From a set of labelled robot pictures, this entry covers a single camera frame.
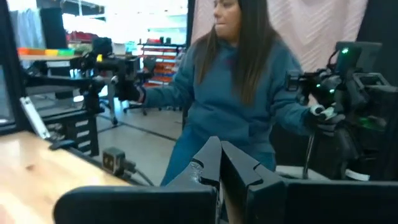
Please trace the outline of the row of colourful bins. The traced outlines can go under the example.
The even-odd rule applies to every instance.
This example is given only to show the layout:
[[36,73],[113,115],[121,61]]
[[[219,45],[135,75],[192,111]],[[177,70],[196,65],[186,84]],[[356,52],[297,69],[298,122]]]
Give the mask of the row of colourful bins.
[[33,49],[19,47],[17,49],[19,55],[46,55],[46,56],[74,56],[73,49]]

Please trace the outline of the grey metal bracket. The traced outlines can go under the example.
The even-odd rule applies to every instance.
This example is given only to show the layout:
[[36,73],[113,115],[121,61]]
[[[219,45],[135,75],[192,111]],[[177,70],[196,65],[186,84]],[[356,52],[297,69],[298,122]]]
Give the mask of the grey metal bracket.
[[26,96],[26,97],[21,97],[19,101],[36,135],[38,135],[42,139],[49,139],[51,135],[31,99],[28,96]]

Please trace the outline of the shelf with red bins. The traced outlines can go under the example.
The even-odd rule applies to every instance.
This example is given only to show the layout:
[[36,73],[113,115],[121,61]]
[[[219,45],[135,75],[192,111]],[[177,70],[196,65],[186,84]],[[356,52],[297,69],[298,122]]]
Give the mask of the shelf with red bins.
[[138,44],[140,58],[155,58],[154,76],[145,81],[144,86],[164,86],[168,85],[178,68],[177,57],[185,51],[185,44],[171,44],[170,38],[149,39],[146,43]]

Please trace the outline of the person's gloved hand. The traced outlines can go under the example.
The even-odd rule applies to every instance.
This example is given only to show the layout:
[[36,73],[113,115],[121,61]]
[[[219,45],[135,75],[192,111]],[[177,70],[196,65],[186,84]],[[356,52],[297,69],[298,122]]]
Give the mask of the person's gloved hand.
[[336,126],[344,119],[345,115],[335,112],[334,107],[313,105],[305,115],[305,125],[313,132],[319,131],[326,136],[334,136]]

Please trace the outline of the pale pink curtain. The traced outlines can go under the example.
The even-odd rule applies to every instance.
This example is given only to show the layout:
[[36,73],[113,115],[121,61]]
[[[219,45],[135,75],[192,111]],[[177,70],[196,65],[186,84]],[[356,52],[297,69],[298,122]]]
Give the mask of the pale pink curtain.
[[215,0],[208,32],[188,49],[199,79],[226,63],[238,85],[324,67],[335,44],[357,37],[368,0]]

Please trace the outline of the black table clip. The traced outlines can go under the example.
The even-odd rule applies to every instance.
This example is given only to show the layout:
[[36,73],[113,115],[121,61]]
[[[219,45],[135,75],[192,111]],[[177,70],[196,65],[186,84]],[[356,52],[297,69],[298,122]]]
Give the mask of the black table clip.
[[74,140],[65,139],[61,141],[55,141],[50,146],[49,149],[51,151],[56,151],[58,149],[66,149],[69,150],[70,148],[76,148],[78,144]]

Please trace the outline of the person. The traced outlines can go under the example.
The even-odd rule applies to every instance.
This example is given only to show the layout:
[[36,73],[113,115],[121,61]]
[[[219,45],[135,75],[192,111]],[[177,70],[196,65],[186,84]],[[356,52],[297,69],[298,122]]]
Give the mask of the person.
[[216,136],[255,158],[269,170],[275,170],[275,150],[270,142],[273,125],[301,134],[314,133],[305,125],[309,107],[297,101],[297,95],[285,88],[285,76],[262,75],[253,85],[238,85],[222,63],[216,71],[199,79],[188,50],[174,76],[165,87],[134,87],[127,99],[148,108],[187,106],[188,115],[174,145],[162,185],[169,184],[190,163],[207,140]]

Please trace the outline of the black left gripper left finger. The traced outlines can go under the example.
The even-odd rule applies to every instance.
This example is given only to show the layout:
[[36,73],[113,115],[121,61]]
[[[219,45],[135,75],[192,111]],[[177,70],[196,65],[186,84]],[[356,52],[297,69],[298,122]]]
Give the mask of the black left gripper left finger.
[[220,191],[220,168],[222,147],[218,137],[210,137],[193,156],[189,165],[174,178],[168,187],[183,189],[206,189],[218,195]]

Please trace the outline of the black office chair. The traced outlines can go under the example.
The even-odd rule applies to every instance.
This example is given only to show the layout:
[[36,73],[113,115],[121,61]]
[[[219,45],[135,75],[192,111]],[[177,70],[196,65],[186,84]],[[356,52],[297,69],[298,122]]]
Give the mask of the black office chair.
[[158,62],[159,55],[141,55],[130,59],[126,67],[128,81],[138,87],[165,87],[174,77],[175,62]]

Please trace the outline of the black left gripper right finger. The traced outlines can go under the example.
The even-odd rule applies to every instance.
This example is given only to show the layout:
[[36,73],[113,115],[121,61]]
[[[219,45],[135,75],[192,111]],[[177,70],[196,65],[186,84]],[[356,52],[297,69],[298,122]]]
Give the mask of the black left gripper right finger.
[[283,179],[232,145],[221,143],[221,180],[230,224],[284,224]]

